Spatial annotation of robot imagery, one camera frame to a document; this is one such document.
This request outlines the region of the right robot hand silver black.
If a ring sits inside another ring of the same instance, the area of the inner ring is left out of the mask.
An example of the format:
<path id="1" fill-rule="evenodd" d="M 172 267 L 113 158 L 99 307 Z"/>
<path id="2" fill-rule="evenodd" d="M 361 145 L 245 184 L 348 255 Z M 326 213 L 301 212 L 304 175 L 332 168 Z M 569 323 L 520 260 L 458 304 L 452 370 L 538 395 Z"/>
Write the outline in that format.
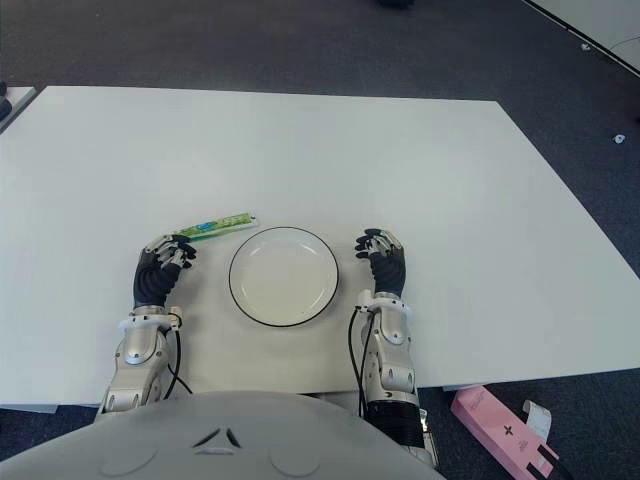
<path id="1" fill-rule="evenodd" d="M 406 281 L 404 247 L 389 231 L 370 228 L 356 239 L 356 257 L 369 262 L 374 292 L 401 297 Z"/>

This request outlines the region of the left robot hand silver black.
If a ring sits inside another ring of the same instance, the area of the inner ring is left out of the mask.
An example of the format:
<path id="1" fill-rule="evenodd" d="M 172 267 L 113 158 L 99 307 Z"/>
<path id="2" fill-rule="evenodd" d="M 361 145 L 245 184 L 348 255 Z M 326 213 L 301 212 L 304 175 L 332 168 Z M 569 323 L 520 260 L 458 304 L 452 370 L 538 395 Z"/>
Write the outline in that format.
<path id="1" fill-rule="evenodd" d="M 165 306 L 181 272 L 196 259 L 190 242 L 187 236 L 166 234 L 142 249 L 133 279 L 134 308 Z"/>

